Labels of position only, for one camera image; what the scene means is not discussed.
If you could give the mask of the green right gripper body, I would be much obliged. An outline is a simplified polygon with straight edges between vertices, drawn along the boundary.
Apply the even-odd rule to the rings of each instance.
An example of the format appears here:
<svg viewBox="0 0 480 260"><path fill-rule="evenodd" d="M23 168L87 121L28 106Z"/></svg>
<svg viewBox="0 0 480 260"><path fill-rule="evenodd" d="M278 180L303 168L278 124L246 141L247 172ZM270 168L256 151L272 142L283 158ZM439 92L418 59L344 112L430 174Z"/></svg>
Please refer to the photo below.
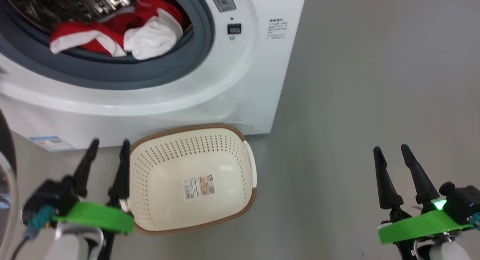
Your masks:
<svg viewBox="0 0 480 260"><path fill-rule="evenodd" d="M389 223L382 224L378 228L378 235L382 244L415 240L435 234L461 231L473 227L468 222L458 224L445 212L445 207L413 217L408 217L408 214L400 207L394 207L391 209L390 217Z"/></svg>

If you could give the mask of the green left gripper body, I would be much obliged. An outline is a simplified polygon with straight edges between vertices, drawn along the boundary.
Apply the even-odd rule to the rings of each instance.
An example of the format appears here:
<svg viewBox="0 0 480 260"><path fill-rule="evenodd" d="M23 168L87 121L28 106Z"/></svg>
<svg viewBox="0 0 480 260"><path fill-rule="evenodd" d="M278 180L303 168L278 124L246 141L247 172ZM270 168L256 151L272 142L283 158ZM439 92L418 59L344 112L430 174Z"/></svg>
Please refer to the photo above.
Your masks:
<svg viewBox="0 0 480 260"><path fill-rule="evenodd" d="M122 209L94 202L77 202L67 214L55 216L53 221L97 227L124 234L130 234L134 229L134 218L131 215Z"/></svg>

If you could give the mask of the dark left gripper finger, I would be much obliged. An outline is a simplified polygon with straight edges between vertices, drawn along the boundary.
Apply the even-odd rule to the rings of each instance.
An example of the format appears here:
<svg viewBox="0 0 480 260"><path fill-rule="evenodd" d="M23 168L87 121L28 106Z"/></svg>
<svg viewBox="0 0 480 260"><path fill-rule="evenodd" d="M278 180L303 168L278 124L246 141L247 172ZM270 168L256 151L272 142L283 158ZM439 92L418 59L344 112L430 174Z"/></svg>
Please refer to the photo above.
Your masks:
<svg viewBox="0 0 480 260"><path fill-rule="evenodd" d="M77 169L73 174L74 190L80 197L87 196L87 182L89 180L90 168L98 152L99 139L93 139L84 157L81 159Z"/></svg>
<svg viewBox="0 0 480 260"><path fill-rule="evenodd" d="M130 197L130 141L124 140L119 154L120 164L109 189L109 206L128 209Z"/></svg>

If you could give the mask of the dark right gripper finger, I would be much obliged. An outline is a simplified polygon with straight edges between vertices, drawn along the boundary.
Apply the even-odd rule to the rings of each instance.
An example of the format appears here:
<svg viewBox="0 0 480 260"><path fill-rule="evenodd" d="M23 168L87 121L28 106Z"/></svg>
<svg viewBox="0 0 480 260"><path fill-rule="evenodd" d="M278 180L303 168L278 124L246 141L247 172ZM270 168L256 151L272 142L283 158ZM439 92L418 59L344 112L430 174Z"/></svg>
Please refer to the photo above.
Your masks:
<svg viewBox="0 0 480 260"><path fill-rule="evenodd" d="M403 205L403 198L397 194L387 171L387 162L380 147L373 149L375 173L381 209L393 209Z"/></svg>
<svg viewBox="0 0 480 260"><path fill-rule="evenodd" d="M401 145L401 152L404 162L409 168L415 186L417 204L423 206L433 206L433 200L439 199L439 193L434 187L430 178L425 173L421 164L418 162L410 147L406 144Z"/></svg>

